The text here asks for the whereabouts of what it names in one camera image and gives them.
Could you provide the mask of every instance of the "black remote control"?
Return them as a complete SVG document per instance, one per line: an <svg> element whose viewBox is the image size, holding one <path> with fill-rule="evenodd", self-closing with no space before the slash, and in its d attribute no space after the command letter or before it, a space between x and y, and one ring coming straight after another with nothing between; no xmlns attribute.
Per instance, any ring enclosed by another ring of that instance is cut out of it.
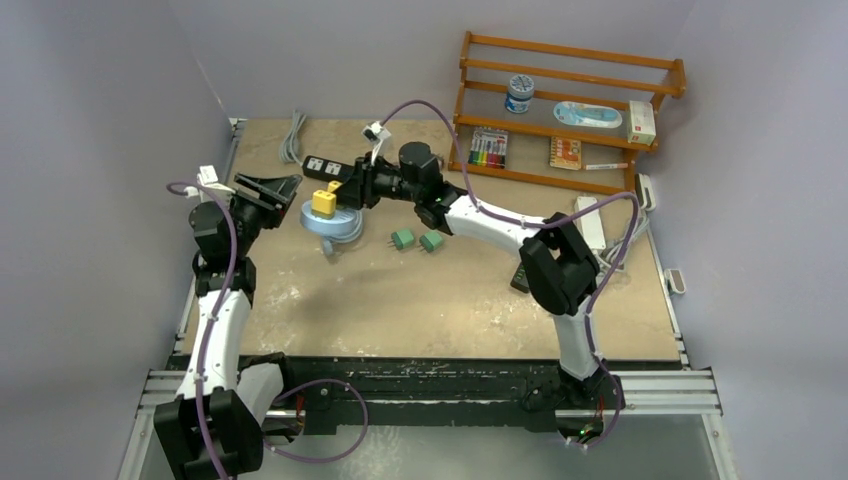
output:
<svg viewBox="0 0 848 480"><path fill-rule="evenodd" d="M326 158L309 155L303 161L303 176L324 182L338 180L344 183L353 174L353 167Z"/></svg>
<svg viewBox="0 0 848 480"><path fill-rule="evenodd" d="M524 273L524 264L519 263L518 268L512 275L509 286L523 293L530 293L530 285L527 283L527 275Z"/></svg>

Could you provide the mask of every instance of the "small cardboard box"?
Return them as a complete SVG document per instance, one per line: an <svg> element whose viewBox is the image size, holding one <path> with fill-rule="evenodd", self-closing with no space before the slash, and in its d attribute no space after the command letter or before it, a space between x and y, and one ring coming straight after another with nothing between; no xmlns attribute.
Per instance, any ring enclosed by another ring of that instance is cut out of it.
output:
<svg viewBox="0 0 848 480"><path fill-rule="evenodd" d="M630 101L627 112L627 141L650 145L657 136L654 124L654 107L648 102Z"/></svg>

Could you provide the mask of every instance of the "wall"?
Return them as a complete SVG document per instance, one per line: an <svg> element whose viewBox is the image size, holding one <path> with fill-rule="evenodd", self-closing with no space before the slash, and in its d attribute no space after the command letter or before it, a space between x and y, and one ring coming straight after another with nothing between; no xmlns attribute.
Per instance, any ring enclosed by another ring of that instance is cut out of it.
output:
<svg viewBox="0 0 848 480"><path fill-rule="evenodd" d="M2 476L114 478L229 125L164 0L3 2L0 63Z"/></svg>
<svg viewBox="0 0 848 480"><path fill-rule="evenodd" d="M382 117L411 98L452 110L466 30L664 56L694 3L170 1L231 117L288 117L294 108L318 117ZM500 58L514 58L509 51L506 55ZM548 58L540 65L583 71L579 61ZM610 64L593 67L587 72L616 71ZM639 70L631 78L659 80L652 75L658 76ZM576 94L596 91L571 85ZM406 114L424 115L423 109Z"/></svg>
<svg viewBox="0 0 848 480"><path fill-rule="evenodd" d="M689 91L646 160L693 361L715 367L745 478L848 469L848 4L699 1L675 42Z"/></svg>

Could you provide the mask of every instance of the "yellow plug adapter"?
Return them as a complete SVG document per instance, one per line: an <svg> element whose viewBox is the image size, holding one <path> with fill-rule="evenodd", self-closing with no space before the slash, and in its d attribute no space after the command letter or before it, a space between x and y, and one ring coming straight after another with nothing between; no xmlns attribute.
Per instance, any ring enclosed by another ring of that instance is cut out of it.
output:
<svg viewBox="0 0 848 480"><path fill-rule="evenodd" d="M312 194L312 214L316 217L333 218L336 214L336 195L326 190Z"/></svg>

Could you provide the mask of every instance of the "beige table surface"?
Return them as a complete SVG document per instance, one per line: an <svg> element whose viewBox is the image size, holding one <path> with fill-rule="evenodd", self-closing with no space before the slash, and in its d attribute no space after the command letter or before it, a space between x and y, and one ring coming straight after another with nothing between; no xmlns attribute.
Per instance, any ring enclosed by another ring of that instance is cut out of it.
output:
<svg viewBox="0 0 848 480"><path fill-rule="evenodd" d="M365 123L309 120L300 136L302 154L352 163L368 149L360 133ZM233 172L300 173L299 167L283 165L277 156L289 125L289 120L250 120ZM445 157L449 152L449 136L439 121L394 120L388 127L393 145L385 156L390 161L396 161L397 149L408 141L427 142ZM547 169L547 149L546 139L511 137L507 162L516 169ZM591 180L621 183L619 172L563 174L599 175ZM458 172L445 176L462 185ZM479 175L471 180L480 198L528 215L571 213L578 195ZM550 317L530 295L509 286L517 257L462 237L446 236L444 247L434 254L419 248L399 252L388 245L395 230L426 233L409 203L383 200L365 211L361 239L337 248L341 253L336 258L325 258L319 238L299 224L301 204L325 185L304 179L282 227L263 231L250 251L258 285L242 338L243 354L558 357ZM630 208L622 201L602 210L608 239L623 234ZM604 355L627 360L679 358L662 288L651 245L642 237L628 258L627 271L613 277L595 308ZM188 352L197 328L196 311L190 320L184 347Z"/></svg>

